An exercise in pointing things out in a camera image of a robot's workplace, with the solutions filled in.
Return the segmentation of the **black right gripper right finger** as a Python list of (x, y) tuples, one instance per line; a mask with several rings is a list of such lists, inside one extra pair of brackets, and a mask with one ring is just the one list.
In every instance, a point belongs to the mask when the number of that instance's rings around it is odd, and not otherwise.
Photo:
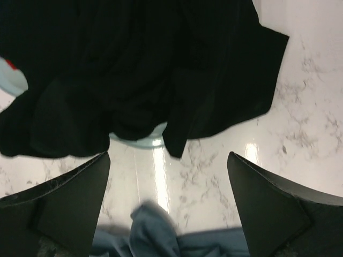
[(230, 152), (227, 169), (251, 256), (342, 256), (342, 198)]

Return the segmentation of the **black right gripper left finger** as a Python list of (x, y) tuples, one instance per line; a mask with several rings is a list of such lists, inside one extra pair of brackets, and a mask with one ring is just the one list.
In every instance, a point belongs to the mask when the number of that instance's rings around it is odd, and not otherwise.
[(1, 256), (88, 256), (109, 170), (110, 157), (104, 152), (1, 198)]

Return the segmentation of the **grey-blue t shirt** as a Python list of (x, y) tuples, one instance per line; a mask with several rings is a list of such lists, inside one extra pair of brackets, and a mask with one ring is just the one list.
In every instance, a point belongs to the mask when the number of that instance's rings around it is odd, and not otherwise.
[(167, 213), (144, 203), (131, 214), (130, 233), (96, 230), (90, 256), (249, 256), (241, 228), (177, 235)]

